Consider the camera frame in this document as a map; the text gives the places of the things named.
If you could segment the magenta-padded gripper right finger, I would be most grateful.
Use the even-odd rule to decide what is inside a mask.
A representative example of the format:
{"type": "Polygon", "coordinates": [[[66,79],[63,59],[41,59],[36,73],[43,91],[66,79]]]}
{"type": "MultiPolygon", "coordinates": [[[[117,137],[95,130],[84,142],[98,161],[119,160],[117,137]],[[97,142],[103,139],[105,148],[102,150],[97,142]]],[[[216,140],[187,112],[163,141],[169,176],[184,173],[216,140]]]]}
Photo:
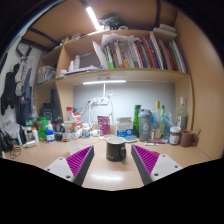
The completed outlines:
{"type": "Polygon", "coordinates": [[[131,145],[131,155],[144,185],[182,169],[182,167],[167,154],[158,154],[135,144],[131,145]]]}

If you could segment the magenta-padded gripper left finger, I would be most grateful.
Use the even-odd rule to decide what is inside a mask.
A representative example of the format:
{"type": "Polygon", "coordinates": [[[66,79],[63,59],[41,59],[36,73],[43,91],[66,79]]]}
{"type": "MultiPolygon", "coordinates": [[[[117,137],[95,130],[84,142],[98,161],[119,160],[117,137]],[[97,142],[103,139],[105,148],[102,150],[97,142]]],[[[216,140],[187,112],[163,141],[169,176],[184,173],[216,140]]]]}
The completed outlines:
{"type": "Polygon", "coordinates": [[[84,148],[69,157],[59,157],[46,171],[81,186],[94,157],[94,146],[84,148]]]}

